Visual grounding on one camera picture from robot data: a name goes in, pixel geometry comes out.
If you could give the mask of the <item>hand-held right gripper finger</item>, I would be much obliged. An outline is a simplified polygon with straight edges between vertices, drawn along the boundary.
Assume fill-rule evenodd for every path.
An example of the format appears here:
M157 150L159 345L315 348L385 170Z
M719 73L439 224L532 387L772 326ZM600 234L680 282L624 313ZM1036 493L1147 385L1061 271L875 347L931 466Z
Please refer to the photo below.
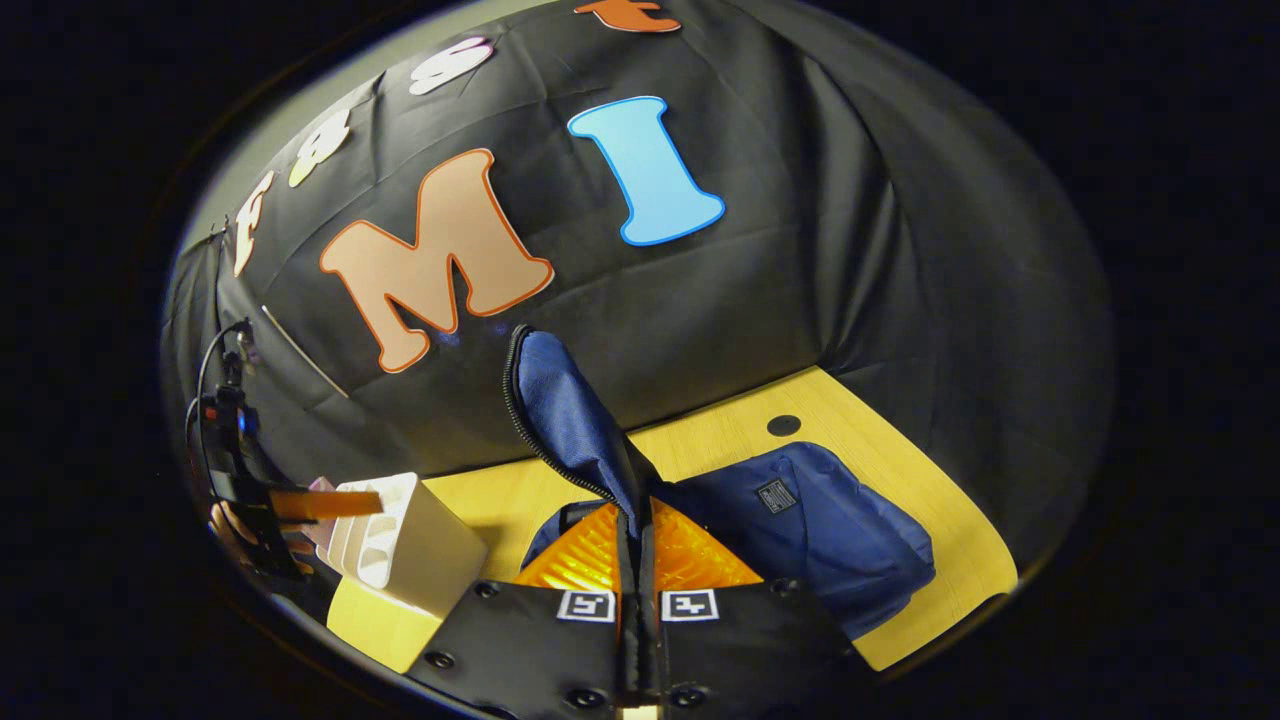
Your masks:
M870 669L808 583L753 571L653 503L640 534L640 697L660 719L837 719Z
M476 580L404 675L470 717L617 719L634 542L622 518L604 537L617 591Z

